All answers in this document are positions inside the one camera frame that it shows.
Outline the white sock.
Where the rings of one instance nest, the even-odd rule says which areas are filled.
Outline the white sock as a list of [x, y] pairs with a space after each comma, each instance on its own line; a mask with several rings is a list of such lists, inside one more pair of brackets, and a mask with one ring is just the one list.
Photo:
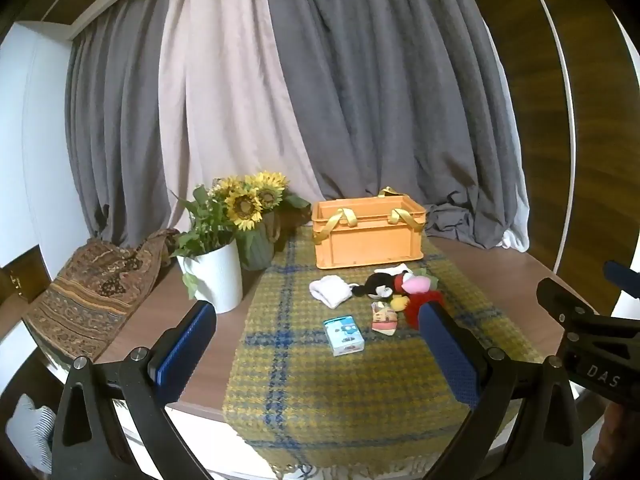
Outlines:
[[329, 309], [336, 309], [352, 298], [352, 286], [337, 275], [326, 275], [309, 284], [309, 293]]

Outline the green soft toy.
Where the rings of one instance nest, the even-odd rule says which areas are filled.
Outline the green soft toy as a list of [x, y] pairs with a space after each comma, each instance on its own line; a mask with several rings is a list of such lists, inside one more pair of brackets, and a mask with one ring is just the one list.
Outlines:
[[438, 284], [439, 284], [439, 279], [437, 276], [435, 276], [430, 270], [428, 270], [427, 268], [420, 268], [420, 269], [416, 269], [413, 271], [413, 274], [415, 276], [423, 276], [424, 278], [428, 278], [430, 280], [430, 289], [431, 290], [437, 290], [438, 289]]

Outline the striped cloth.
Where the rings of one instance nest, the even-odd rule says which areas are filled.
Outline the striped cloth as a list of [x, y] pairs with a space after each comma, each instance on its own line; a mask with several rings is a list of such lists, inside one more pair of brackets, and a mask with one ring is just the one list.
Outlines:
[[35, 406], [23, 393], [6, 423], [6, 436], [25, 464], [45, 476], [52, 472], [52, 437], [56, 415], [47, 405]]

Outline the small patterned sock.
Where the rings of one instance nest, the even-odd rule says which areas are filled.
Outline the small patterned sock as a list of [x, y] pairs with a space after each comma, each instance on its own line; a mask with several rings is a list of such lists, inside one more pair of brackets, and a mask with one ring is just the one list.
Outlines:
[[398, 316], [394, 309], [383, 301], [371, 304], [371, 330], [385, 336], [393, 336], [398, 326]]

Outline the blue tissue pack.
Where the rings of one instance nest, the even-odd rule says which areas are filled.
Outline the blue tissue pack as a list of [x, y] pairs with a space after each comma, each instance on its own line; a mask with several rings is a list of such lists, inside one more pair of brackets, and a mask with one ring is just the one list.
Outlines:
[[362, 333], [351, 315], [326, 320], [323, 328], [334, 356], [347, 356], [364, 350]]

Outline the yellow plaid woven blanket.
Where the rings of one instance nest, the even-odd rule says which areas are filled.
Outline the yellow plaid woven blanket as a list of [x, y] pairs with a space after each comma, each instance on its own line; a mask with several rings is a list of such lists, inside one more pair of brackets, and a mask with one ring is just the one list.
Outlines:
[[311, 230], [288, 237], [260, 278], [232, 364], [224, 419], [276, 474], [314, 467], [331, 479], [425, 474], [468, 414], [420, 334], [385, 336], [371, 303], [341, 305], [364, 339], [334, 356], [323, 324], [336, 312], [311, 297], [320, 278]]

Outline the white flower pot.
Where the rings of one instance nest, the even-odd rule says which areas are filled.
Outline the white flower pot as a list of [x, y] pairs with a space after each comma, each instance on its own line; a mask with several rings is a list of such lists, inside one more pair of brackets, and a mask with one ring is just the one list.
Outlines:
[[242, 272], [235, 240], [208, 254], [177, 260], [190, 298], [209, 302], [217, 314], [231, 312], [241, 303]]

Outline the orange plastic crate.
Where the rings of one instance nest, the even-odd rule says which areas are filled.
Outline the orange plastic crate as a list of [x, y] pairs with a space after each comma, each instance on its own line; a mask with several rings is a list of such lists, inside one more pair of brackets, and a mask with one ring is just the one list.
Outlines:
[[426, 210], [392, 188], [383, 188], [371, 197], [315, 203], [311, 222], [316, 265], [321, 270], [423, 257]]

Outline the green leafy plant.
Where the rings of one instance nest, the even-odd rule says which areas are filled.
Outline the green leafy plant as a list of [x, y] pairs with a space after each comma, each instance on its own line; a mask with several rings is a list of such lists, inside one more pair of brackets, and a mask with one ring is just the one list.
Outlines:
[[207, 195], [208, 189], [199, 185], [193, 190], [192, 200], [178, 198], [190, 217], [186, 232], [176, 238], [174, 257], [194, 258], [224, 247], [235, 239], [224, 207]]

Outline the green vase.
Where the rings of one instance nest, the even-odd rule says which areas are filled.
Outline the green vase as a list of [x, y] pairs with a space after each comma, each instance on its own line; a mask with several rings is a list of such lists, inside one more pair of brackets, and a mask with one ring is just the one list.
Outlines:
[[238, 234], [242, 267], [247, 271], [261, 271], [270, 266], [281, 234], [279, 214], [270, 211], [254, 230]]

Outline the sunflower bouquet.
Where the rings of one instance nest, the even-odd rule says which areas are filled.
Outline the sunflower bouquet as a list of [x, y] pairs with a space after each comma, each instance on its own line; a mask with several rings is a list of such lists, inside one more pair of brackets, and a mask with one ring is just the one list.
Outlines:
[[241, 232], [253, 231], [267, 214], [282, 207], [304, 210], [310, 206], [290, 189], [290, 180], [279, 171], [216, 179], [207, 195], [224, 207], [226, 218]]

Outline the grey curtain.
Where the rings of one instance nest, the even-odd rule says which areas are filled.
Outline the grey curtain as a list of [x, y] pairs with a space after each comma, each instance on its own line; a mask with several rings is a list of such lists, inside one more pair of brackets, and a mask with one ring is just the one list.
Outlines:
[[[321, 200], [394, 188], [432, 235], [529, 245], [506, 75], [474, 0], [268, 0]], [[158, 73], [168, 0], [118, 0], [74, 41], [70, 168], [91, 235], [134, 246], [167, 228]]]

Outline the beige curtain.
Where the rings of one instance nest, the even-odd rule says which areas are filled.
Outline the beige curtain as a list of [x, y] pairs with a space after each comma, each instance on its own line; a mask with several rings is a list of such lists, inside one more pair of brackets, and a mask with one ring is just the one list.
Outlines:
[[169, 224], [216, 179], [280, 171], [322, 199], [286, 86], [268, 0], [168, 0], [158, 73]]

